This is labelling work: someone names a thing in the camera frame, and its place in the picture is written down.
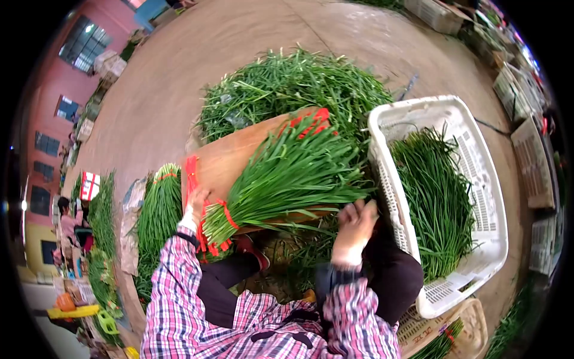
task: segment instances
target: building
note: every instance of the building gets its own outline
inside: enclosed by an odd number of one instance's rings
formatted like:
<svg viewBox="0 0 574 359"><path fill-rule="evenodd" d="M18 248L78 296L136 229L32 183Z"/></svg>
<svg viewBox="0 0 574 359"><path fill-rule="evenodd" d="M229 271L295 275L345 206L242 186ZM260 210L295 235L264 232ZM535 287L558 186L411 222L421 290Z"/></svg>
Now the building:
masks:
<svg viewBox="0 0 574 359"><path fill-rule="evenodd" d="M23 216L25 256L28 268L55 272L51 249L52 199L60 189L58 155L68 145L73 114L96 90L98 77L88 75L94 58L112 49L118 53L138 28L134 11L138 0L87 0L71 11L61 31L49 44L38 64L25 105L27 123L21 133L21 177L26 181L27 210Z"/></svg>

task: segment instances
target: vegetable pile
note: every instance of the vegetable pile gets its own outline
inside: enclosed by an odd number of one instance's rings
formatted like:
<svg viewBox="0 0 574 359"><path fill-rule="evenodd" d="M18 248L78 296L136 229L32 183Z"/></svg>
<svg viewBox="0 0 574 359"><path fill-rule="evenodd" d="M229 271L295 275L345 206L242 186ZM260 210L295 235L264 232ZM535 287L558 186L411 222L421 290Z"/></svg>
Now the vegetable pile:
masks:
<svg viewBox="0 0 574 359"><path fill-rule="evenodd" d="M152 274L160 263L160 250L181 219L181 168L165 164L146 185L141 214L136 223L139 238L139 276L134 278L138 296L149 303Z"/></svg>
<svg viewBox="0 0 574 359"><path fill-rule="evenodd" d="M99 248L92 248L88 262L88 280L96 300L111 316L121 318L123 314L118 306L113 259Z"/></svg>
<svg viewBox="0 0 574 359"><path fill-rule="evenodd" d="M501 319L499 326L490 337L490 347L484 356L485 359L501 358L508 345L520 333L529 330L536 322L536 316L529 312L533 309L533 278L533 276L528 278L525 286L522 287L514 299L512 307L510 307L506 316Z"/></svg>
<svg viewBox="0 0 574 359"><path fill-rule="evenodd" d="M287 281L296 295L303 294L307 289L315 289L315 266L331 260L333 244L337 231L337 217L329 214L322 217L319 229L327 229L329 233L301 233L300 237L311 237L299 250L291 253L291 262L287 267Z"/></svg>
<svg viewBox="0 0 574 359"><path fill-rule="evenodd" d="M82 171L78 174L76 181L72 187L72 194L70 196L70 210L76 213L76 198L80 198L80 191L82 190Z"/></svg>
<svg viewBox="0 0 574 359"><path fill-rule="evenodd" d="M277 135L269 134L231 187L227 204L206 208L203 234L209 244L223 243L244 226L318 230L267 220L293 213L317 218L308 210L311 206L354 202L373 190L361 188L365 182L361 164L351 165L359 148L337 135L337 126L325 126L327 118L327 111L321 109L315 116L291 121ZM333 207L313 209L338 211Z"/></svg>
<svg viewBox="0 0 574 359"><path fill-rule="evenodd" d="M454 138L445 141L445 131L424 128L391 146L417 233L425 283L453 272L473 250L471 184L455 171L458 143Z"/></svg>
<svg viewBox="0 0 574 359"><path fill-rule="evenodd" d="M114 171L100 177L100 190L90 201L88 223L92 227L96 246L115 258L115 233L113 219Z"/></svg>
<svg viewBox="0 0 574 359"><path fill-rule="evenodd" d="M269 50L207 89L198 125L208 142L268 118L308 106L325 107L342 136L363 144L364 114L393 102L375 76L344 56L322 56L297 48L289 56Z"/></svg>
<svg viewBox="0 0 574 359"><path fill-rule="evenodd" d="M441 359L444 358L450 351L454 339L459 336L463 329L463 321L460 319L455 320L448 328L428 343L410 359Z"/></svg>
<svg viewBox="0 0 574 359"><path fill-rule="evenodd" d="M391 9L395 11L401 11L405 8L404 0L347 0L347 1L362 5L382 7L384 9Z"/></svg>

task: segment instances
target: woman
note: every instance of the woman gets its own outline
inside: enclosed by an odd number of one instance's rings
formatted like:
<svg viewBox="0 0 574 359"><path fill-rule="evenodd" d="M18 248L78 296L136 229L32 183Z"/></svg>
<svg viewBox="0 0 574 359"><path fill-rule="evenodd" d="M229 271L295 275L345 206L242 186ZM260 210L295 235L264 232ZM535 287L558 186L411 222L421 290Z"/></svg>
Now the woman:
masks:
<svg viewBox="0 0 574 359"><path fill-rule="evenodd" d="M68 237L70 243L75 247L83 248L86 244L88 236L91 235L90 230L83 230L81 232L75 233L75 230L78 228L85 228L89 229L88 223L84 221L84 212L81 210L82 203L80 200L77 200L76 208L76 217L69 216L69 207L70 201L66 197L60 197L58 200L58 208L60 209L60 226L62 228L62 233L64 233L65 237Z"/></svg>

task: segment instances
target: black cable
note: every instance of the black cable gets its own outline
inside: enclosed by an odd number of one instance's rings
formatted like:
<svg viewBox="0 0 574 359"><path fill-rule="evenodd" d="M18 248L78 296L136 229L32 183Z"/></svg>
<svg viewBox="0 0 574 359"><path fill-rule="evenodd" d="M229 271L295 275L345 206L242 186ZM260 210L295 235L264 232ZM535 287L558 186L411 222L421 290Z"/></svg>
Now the black cable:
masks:
<svg viewBox="0 0 574 359"><path fill-rule="evenodd" d="M503 130L499 130L499 129L497 129L496 127L492 126L490 123L486 123L486 122L484 122L484 121L481 121L481 120L477 119L476 117L474 118L474 121L476 121L476 122L480 123L481 125L484 125L484 126L490 128L490 129L492 129L492 130L498 132L499 134L501 134L501 135L503 135L503 136L510 137L510 135L511 135L510 132L504 132Z"/></svg>

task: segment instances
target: pink wall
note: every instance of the pink wall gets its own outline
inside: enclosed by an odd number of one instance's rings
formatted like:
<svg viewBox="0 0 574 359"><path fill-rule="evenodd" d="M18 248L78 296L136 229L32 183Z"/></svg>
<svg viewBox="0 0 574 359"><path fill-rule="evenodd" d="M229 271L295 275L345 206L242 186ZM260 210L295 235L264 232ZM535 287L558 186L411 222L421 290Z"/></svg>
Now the pink wall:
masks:
<svg viewBox="0 0 574 359"><path fill-rule="evenodd" d="M48 50L41 65L38 82L32 101L30 102L30 118L28 122L28 195L30 203L32 185L43 187L53 196L59 191L61 157L53 157L34 148L36 131L60 141L60 147L67 144L68 134L72 131L72 123L55 115L58 100L61 95L85 106L96 90L97 75L89 78L84 72L73 68L58 57L58 51L64 43L73 23L84 15L97 26L102 27L112 41L107 49L121 52L127 43L129 33L138 28L134 21L134 12L120 0L88 0L78 8L77 13L68 21L64 29L56 37ZM44 183L41 174L34 172L34 161L40 161L54 167L52 182ZM27 221L51 226L50 216L34 214L28 211Z"/></svg>

